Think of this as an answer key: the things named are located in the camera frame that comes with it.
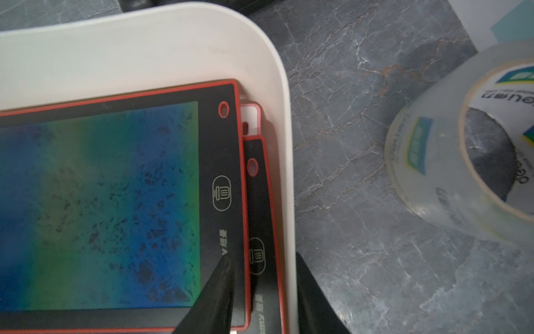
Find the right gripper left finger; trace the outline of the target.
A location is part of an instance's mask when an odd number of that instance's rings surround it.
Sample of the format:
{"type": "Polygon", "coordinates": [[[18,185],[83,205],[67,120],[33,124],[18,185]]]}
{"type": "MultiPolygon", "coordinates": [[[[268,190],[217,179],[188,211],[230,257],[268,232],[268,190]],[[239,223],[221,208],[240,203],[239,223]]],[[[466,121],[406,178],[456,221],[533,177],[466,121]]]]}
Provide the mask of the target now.
{"type": "Polygon", "coordinates": [[[221,257],[197,301],[172,334],[231,332],[235,266],[228,254],[221,257]]]}

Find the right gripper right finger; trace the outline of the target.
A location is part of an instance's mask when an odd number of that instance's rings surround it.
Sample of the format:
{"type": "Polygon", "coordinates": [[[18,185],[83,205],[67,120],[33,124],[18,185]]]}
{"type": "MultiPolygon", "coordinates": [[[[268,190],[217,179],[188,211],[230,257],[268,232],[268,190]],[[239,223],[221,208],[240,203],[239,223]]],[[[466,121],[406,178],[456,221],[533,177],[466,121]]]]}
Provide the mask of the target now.
{"type": "Polygon", "coordinates": [[[296,253],[300,333],[350,334],[339,319],[300,253],[296,253]]]}

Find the red writing tablet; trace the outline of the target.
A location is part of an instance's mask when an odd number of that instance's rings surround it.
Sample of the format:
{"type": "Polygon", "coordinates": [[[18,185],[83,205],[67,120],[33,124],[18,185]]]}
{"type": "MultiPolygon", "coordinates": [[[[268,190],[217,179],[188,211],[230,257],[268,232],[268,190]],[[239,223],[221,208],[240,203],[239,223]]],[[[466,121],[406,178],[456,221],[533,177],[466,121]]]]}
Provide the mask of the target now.
{"type": "Polygon", "coordinates": [[[250,325],[233,79],[1,112],[1,332],[169,332],[222,256],[250,325]]]}
{"type": "Polygon", "coordinates": [[[264,137],[244,139],[252,311],[246,333],[286,333],[284,284],[264,137]]]}

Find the red writing tablet top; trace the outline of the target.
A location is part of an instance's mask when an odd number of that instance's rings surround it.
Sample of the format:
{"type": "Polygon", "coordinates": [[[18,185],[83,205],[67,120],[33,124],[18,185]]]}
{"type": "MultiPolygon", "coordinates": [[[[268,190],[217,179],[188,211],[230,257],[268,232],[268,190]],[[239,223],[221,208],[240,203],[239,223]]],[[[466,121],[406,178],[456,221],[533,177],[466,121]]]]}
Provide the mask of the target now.
{"type": "Polygon", "coordinates": [[[169,332],[222,256],[250,325],[233,79],[1,112],[1,332],[169,332]]]}

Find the white plastic storage box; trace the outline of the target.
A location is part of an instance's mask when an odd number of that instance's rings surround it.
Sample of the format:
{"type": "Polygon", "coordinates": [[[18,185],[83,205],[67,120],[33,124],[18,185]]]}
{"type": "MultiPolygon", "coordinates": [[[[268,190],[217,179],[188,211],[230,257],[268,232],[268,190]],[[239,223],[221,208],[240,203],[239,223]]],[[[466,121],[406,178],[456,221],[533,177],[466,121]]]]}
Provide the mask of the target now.
{"type": "Polygon", "coordinates": [[[1,109],[236,79],[264,111],[286,325],[299,331],[291,96],[282,59],[251,19],[189,2],[1,34],[1,109]]]}

